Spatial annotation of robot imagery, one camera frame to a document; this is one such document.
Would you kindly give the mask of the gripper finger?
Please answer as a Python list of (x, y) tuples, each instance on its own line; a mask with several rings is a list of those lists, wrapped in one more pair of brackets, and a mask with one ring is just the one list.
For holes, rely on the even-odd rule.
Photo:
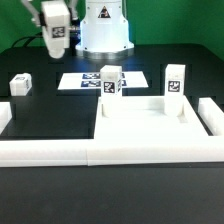
[(73, 20), (78, 19), (78, 12), (76, 8), (77, 4), (78, 4), (78, 0), (69, 0), (68, 2), (68, 8), (70, 10), (71, 18)]
[(37, 27), (42, 27), (45, 25), (45, 20), (43, 13), (39, 12), (32, 4), (31, 0), (21, 0), (23, 6), (30, 12), (32, 15), (32, 21)]

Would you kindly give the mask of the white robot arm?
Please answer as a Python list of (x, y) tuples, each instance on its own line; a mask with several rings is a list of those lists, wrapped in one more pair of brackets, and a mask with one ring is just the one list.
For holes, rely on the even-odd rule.
[(117, 59), (129, 56), (134, 44), (129, 40), (129, 23), (123, 15), (123, 0), (84, 0), (85, 16), (78, 18), (78, 0), (49, 0), (41, 3), (38, 12), (32, 0), (21, 3), (32, 14), (32, 21), (42, 28), (48, 53), (61, 58), (70, 47), (71, 34), (80, 39), (75, 53), (91, 59)]

